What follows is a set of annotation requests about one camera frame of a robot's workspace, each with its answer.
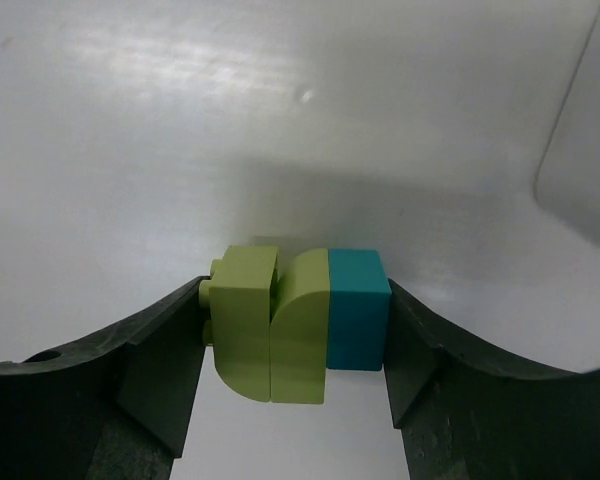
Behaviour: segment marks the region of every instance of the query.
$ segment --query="lime green brick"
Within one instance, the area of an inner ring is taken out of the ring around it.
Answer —
[[[273,402],[324,402],[329,289],[327,249],[296,257],[278,282],[270,334]]]
[[[229,247],[200,285],[210,308],[213,355],[220,378],[236,393],[268,402],[271,296],[277,282],[277,247]]]

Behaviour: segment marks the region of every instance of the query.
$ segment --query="screw hole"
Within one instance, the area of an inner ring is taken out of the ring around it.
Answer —
[[[46,362],[47,360],[53,360],[62,355],[57,350],[45,350],[44,352],[36,353],[33,357],[24,361],[24,363],[38,363]]]

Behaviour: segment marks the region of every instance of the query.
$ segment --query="white surface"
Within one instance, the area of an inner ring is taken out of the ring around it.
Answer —
[[[536,196],[600,247],[600,15],[541,165]]]
[[[532,196],[597,7],[1,0],[0,360],[267,241],[378,248],[465,328],[600,366],[600,252]],[[207,363],[174,478],[405,478],[381,374],[327,381],[263,406]]]

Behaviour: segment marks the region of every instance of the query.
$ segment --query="blue block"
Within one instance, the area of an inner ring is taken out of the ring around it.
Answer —
[[[391,288],[375,250],[329,250],[327,368],[380,370]]]

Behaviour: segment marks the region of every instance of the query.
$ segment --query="stacked blocks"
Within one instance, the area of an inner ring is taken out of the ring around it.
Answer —
[[[375,250],[329,250],[327,367],[380,370],[391,288]]]
[[[200,284],[218,374],[258,401],[323,403],[326,368],[380,370],[391,289],[373,250],[229,247]]]

